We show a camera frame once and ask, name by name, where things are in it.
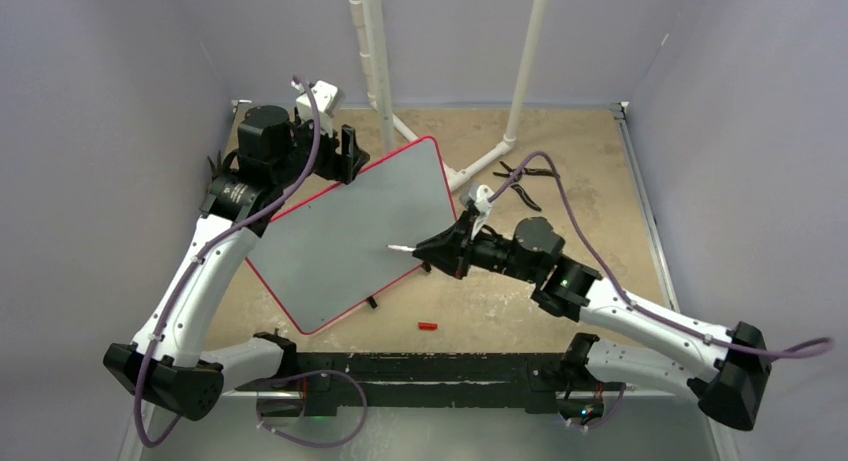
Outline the red framed whiteboard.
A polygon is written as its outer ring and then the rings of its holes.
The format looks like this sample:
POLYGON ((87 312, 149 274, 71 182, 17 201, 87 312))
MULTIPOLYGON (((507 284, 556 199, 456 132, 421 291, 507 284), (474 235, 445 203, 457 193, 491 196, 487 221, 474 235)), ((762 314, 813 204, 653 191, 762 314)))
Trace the red framed whiteboard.
POLYGON ((275 215, 246 261, 310 335, 418 269, 397 246, 455 219, 439 144, 425 136, 275 215))

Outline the red capped whiteboard marker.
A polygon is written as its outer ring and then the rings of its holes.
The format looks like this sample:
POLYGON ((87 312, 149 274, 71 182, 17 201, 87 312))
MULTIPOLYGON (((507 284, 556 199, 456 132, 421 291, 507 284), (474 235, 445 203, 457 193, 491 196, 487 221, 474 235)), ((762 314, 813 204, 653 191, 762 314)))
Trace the red capped whiteboard marker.
POLYGON ((386 247, 392 251, 405 252, 405 253, 413 253, 416 251, 416 248, 413 246, 406 245, 398 245, 398 244, 388 244, 386 247))

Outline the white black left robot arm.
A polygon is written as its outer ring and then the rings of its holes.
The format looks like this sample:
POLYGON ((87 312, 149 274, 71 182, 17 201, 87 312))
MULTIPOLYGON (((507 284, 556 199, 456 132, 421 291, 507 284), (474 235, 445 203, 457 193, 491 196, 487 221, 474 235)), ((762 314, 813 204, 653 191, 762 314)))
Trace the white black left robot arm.
POLYGON ((208 161, 212 179, 191 244, 165 295, 128 344, 111 344, 105 368, 138 401, 181 418, 205 417, 220 395, 263 380, 284 390, 297 380, 296 346, 260 332, 216 351, 204 343, 231 280, 286 196, 306 177, 351 183, 369 162, 354 127, 263 105, 237 128, 236 149, 208 161))

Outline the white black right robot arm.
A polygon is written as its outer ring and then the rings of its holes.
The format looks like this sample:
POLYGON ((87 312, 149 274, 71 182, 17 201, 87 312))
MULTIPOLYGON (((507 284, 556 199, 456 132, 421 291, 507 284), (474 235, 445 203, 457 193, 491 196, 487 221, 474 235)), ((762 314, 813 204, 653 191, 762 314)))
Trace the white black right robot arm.
POLYGON ((512 238, 488 228, 474 234, 474 221, 463 213, 451 227, 418 243, 413 256, 456 279, 476 267, 530 283, 532 300, 548 314, 639 343, 625 354, 586 334, 577 336, 561 362, 569 385, 641 385, 691 400, 729 428, 754 428, 772 371, 759 328, 744 321, 726 327, 696 320, 618 290, 611 278, 564 255, 564 239, 543 217, 520 221, 512 238))

